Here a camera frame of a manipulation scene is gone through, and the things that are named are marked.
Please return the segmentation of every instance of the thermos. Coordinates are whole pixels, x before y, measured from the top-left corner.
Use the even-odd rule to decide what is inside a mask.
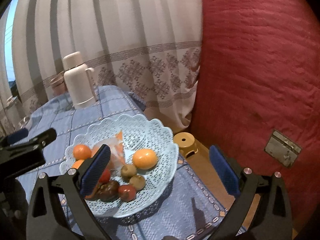
[[[81,53],[77,51],[69,54],[62,62],[64,80],[75,109],[91,106],[98,101],[92,78],[94,69],[84,64]]]

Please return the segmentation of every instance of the sky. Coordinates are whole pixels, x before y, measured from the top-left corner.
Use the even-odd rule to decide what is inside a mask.
[[[5,25],[4,59],[5,59],[5,66],[7,68],[8,81],[14,81],[16,79],[14,76],[13,62],[12,62],[12,26],[13,26],[14,13],[17,8],[17,3],[18,3],[18,0],[11,1],[8,18]]]

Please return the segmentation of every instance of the tomato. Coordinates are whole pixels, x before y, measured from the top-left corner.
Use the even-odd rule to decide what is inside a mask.
[[[99,198],[103,202],[109,202],[118,198],[119,182],[110,180],[107,184],[103,184],[99,191]]]
[[[100,183],[108,183],[110,180],[110,177],[111,177],[110,171],[107,168],[105,168],[105,170],[103,171],[103,173],[99,179],[99,182]]]
[[[132,185],[122,185],[118,189],[122,201],[129,202],[136,198],[137,191]]]

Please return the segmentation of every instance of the small yellow stool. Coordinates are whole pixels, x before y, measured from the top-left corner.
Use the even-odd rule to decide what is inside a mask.
[[[196,154],[198,152],[195,138],[191,133],[187,133],[187,132],[177,133],[173,137],[173,142],[178,144],[180,154],[185,158],[188,158],[193,153]]]

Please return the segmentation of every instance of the thermos handle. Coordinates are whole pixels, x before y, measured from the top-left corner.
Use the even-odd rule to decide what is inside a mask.
[[[94,72],[94,69],[89,67],[85,70],[85,72],[87,73],[87,77],[88,77],[88,80],[89,80],[89,84],[90,84],[90,89],[91,89],[91,92],[92,92],[92,95],[94,97],[94,99],[96,101],[98,101],[98,97],[96,95],[96,92],[94,91],[94,83],[93,83],[93,76],[92,76],[92,73]]]

